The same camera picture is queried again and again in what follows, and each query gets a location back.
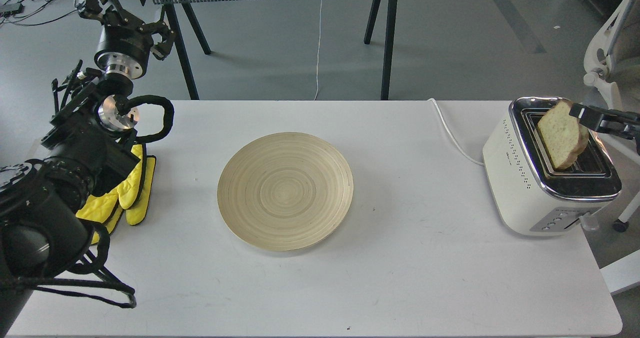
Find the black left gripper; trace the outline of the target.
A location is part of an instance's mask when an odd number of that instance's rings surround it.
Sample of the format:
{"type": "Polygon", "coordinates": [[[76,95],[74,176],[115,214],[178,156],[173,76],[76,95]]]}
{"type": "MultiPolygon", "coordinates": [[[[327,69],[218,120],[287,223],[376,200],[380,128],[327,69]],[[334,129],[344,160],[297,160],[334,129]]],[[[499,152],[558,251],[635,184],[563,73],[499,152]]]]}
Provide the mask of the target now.
{"type": "Polygon", "coordinates": [[[119,0],[78,0],[78,16],[103,25],[94,54],[96,66],[104,72],[110,66],[122,66],[130,79],[147,73],[151,54],[165,60],[176,39],[176,31],[166,21],[126,26],[131,18],[119,0]]]}

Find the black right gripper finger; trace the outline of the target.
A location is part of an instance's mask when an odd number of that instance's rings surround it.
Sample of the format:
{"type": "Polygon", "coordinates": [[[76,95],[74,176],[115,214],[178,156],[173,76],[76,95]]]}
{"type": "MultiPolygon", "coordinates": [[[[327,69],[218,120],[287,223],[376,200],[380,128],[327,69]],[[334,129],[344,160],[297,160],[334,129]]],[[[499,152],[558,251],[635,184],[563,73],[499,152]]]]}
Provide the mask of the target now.
{"type": "Polygon", "coordinates": [[[574,103],[569,110],[569,115],[575,117],[581,126],[591,131],[635,142],[635,150],[637,154],[640,153],[640,115],[638,113],[574,103]]]}

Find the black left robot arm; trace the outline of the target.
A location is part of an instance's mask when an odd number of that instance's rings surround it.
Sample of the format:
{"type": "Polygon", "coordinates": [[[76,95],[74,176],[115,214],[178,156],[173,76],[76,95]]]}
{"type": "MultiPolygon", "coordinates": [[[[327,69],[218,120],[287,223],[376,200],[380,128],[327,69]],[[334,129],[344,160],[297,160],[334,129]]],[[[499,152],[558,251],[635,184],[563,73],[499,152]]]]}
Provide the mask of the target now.
{"type": "Polygon", "coordinates": [[[52,130],[41,140],[49,156],[1,168],[2,336],[34,291],[86,298],[70,287],[114,290],[127,301],[93,299],[125,309],[137,306],[134,288],[105,268],[107,228],[77,212],[89,197],[103,196],[126,180],[141,162],[131,151],[135,144],[170,133],[171,101],[131,94],[150,56],[169,55],[176,33],[164,15],[146,23],[119,0],[79,0],[77,12],[102,26],[96,67],[78,62],[62,86],[52,82],[52,130]]]}

